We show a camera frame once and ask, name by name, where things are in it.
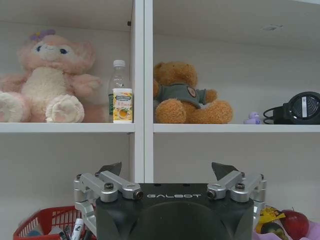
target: plush bear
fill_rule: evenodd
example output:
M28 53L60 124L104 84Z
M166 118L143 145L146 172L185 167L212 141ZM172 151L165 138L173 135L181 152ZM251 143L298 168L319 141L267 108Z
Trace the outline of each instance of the plush bear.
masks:
M217 100L213 89L195 89L198 82L193 65L184 62L159 63L154 67L153 97L160 102L155 110L161 124L227 124L233 110Z
M85 74L95 61L90 43L75 43L53 30L31 36L19 51L25 74L0 79L0 122L105 122L100 105L83 105L101 80Z

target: purple flower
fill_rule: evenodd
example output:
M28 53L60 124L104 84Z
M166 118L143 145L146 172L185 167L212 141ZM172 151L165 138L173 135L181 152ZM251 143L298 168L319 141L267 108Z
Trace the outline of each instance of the purple flower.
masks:
M34 34L32 34L29 39L31 41L41 41L42 39L44 39L45 36L47 35L55 35L56 31L54 29L47 29L47 30L42 30L42 31L38 31Z

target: pink stuffed animal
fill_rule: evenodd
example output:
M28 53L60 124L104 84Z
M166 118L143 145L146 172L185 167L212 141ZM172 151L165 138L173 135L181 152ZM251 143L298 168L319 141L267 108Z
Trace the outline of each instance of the pink stuffed animal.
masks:
M50 31L32 36L18 52L24 75L0 79L0 122L104 122L101 106L86 106L77 97L89 97L101 85L84 74L95 61L89 43L74 43Z

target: green shirt on teddy bear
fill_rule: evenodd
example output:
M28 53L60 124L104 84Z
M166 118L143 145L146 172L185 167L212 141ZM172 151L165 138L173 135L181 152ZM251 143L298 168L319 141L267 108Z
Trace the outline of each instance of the green shirt on teddy bear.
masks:
M183 102L189 102L200 109L200 104L206 104L206 90L194 89L185 83L176 83L170 86L159 84L159 92L155 99L159 102L178 99Z

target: red apple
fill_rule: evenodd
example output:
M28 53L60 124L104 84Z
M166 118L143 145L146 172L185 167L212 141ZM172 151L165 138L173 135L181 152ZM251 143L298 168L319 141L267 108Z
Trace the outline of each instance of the red apple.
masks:
M300 240L306 237L309 231L309 221L305 215L292 210L283 210L285 218L281 218L281 223L293 240Z

